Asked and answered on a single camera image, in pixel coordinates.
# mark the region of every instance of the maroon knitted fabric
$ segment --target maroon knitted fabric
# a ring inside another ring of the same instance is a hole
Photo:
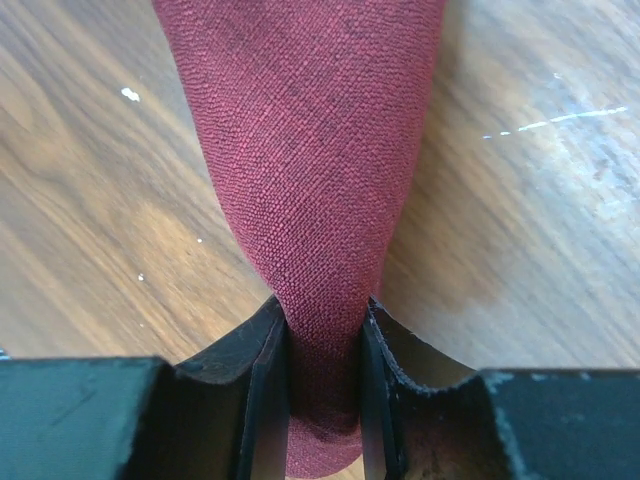
[[[220,204],[291,331],[287,473],[361,451],[358,334],[418,154],[444,0],[154,0]]]

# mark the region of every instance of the ribbed fabric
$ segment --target ribbed fabric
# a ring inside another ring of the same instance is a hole
[[[443,3],[154,0],[222,209],[287,315],[290,476],[361,451],[359,330],[411,182]]]

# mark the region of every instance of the wood grain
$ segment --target wood grain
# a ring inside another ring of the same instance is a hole
[[[454,358],[640,365],[639,14],[450,1],[383,300]],[[268,296],[147,2],[0,2],[0,92],[0,347],[179,361]]]

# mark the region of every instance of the wooden table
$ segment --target wooden table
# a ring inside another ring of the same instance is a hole
[[[640,365],[633,5],[449,3],[383,300],[462,362]],[[15,357],[178,361],[269,295],[146,1],[0,3],[0,167],[0,347]]]

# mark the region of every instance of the cloth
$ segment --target cloth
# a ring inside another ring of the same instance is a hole
[[[220,205],[290,327],[287,474],[361,452],[359,331],[411,183],[444,0],[154,0]]]

